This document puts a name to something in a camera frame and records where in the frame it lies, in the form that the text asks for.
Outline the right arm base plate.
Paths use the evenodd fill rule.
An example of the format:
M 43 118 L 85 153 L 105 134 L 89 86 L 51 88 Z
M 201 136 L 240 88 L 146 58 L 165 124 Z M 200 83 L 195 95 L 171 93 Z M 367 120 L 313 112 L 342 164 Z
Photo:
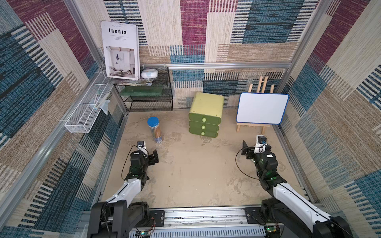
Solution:
M 248 224 L 266 225 L 281 223 L 286 217 L 285 213 L 274 208 L 245 207 L 244 211 Z

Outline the green three-drawer cabinet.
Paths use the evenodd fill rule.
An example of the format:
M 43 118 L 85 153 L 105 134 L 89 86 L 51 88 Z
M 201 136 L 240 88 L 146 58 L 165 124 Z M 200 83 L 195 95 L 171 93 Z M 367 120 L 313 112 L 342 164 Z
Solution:
M 189 112 L 189 132 L 217 138 L 222 121 L 223 105 L 223 96 L 197 92 Z

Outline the white oval case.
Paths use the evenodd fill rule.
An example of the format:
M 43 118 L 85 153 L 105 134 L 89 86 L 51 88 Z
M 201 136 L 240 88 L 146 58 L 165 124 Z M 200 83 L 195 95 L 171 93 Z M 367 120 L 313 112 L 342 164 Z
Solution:
M 158 70 L 156 69 L 144 69 L 141 72 L 141 78 L 143 79 L 156 79 L 158 77 Z

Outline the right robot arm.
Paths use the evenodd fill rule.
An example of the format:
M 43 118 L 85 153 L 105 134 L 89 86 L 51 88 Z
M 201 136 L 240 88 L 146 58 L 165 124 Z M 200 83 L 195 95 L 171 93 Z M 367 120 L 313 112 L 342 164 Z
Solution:
M 260 135 L 255 146 L 243 142 L 239 153 L 255 164 L 255 179 L 271 195 L 262 201 L 260 209 L 245 210 L 248 223 L 257 222 L 262 226 L 282 223 L 300 238 L 353 237 L 345 219 L 333 217 L 310 203 L 278 173 L 278 160 L 266 137 Z

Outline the green sheet on shelf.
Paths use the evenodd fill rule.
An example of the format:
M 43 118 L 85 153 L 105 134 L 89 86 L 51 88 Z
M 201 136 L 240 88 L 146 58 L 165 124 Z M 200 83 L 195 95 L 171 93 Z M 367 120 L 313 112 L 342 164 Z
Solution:
M 160 86 L 126 86 L 121 92 L 121 96 L 160 96 L 163 87 Z

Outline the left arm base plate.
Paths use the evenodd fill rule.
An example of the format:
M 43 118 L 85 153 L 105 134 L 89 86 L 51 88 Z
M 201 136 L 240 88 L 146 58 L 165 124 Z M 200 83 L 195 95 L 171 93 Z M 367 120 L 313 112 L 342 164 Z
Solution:
M 165 210 L 150 210 L 149 220 L 146 227 L 163 227 L 165 222 Z

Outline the blue-lid pencil canister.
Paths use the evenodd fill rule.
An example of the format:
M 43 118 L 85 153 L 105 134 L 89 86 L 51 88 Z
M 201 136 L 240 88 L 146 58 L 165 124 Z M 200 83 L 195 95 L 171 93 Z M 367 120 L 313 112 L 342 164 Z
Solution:
M 150 117 L 147 120 L 147 124 L 151 130 L 154 141 L 156 143 L 162 143 L 163 138 L 162 138 L 162 133 L 161 133 L 161 129 L 160 129 L 159 119 L 157 117 Z

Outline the small whiteboard on easel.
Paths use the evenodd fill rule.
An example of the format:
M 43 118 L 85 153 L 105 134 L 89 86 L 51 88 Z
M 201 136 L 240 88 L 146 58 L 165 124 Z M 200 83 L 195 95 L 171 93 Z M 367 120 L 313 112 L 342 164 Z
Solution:
M 267 76 L 261 76 L 255 93 L 252 92 L 253 85 L 251 84 L 248 92 L 240 95 L 236 132 L 239 132 L 241 127 L 248 126 L 261 127 L 264 133 L 267 127 L 279 125 L 282 122 L 289 95 L 274 94 L 274 85 L 270 87 L 269 93 L 265 93 L 267 81 Z

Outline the Inedia magazine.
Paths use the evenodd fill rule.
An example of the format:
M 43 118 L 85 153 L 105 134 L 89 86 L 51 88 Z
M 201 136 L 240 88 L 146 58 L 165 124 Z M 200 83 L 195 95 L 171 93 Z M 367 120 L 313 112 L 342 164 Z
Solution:
M 102 21 L 102 42 L 109 78 L 140 78 L 139 29 L 136 25 Z

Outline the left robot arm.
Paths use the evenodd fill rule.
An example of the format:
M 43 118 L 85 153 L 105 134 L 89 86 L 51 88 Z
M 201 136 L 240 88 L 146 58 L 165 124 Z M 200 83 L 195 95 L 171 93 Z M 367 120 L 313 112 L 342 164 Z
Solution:
M 155 227 L 147 202 L 133 202 L 149 180 L 147 169 L 159 162 L 152 154 L 136 150 L 130 154 L 131 166 L 124 185 L 109 199 L 95 203 L 90 210 L 88 238 L 127 238 L 136 227 Z

